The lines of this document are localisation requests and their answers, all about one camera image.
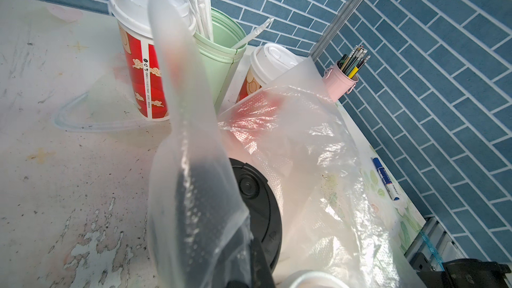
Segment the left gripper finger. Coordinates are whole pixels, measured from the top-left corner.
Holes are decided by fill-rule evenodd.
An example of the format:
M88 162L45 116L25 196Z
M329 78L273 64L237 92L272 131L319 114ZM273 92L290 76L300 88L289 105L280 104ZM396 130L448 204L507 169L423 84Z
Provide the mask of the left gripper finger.
M275 282L271 274L269 265L267 264L261 241L253 239L251 248L251 277L247 283L239 280L231 280L225 286L226 288L276 288Z

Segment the clear plastic carrier bag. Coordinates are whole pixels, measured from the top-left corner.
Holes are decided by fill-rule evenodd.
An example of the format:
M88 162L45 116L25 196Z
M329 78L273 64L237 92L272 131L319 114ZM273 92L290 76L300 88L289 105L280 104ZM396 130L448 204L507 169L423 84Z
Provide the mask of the clear plastic carrier bag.
M249 209L230 163L258 169L283 226L276 287L322 271L349 287L422 287L369 201L353 137L310 59L216 115L205 66L177 9L149 0L171 134L149 177L148 248L162 287L251 277Z

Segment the orange cup white lid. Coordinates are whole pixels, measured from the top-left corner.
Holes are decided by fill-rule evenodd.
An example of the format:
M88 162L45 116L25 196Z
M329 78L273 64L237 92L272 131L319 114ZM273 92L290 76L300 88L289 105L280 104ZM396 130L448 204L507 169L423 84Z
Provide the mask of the orange cup white lid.
M349 286L340 279L322 271L297 271L286 278L279 287L300 288L300 287L327 287L327 288L348 288Z

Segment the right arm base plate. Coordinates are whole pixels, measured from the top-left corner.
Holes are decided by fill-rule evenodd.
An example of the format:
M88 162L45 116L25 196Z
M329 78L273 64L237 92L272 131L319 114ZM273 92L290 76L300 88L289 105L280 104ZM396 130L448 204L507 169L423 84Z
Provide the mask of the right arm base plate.
M511 287L510 266L494 261L455 259L436 271L424 254L416 253L410 264L426 287Z

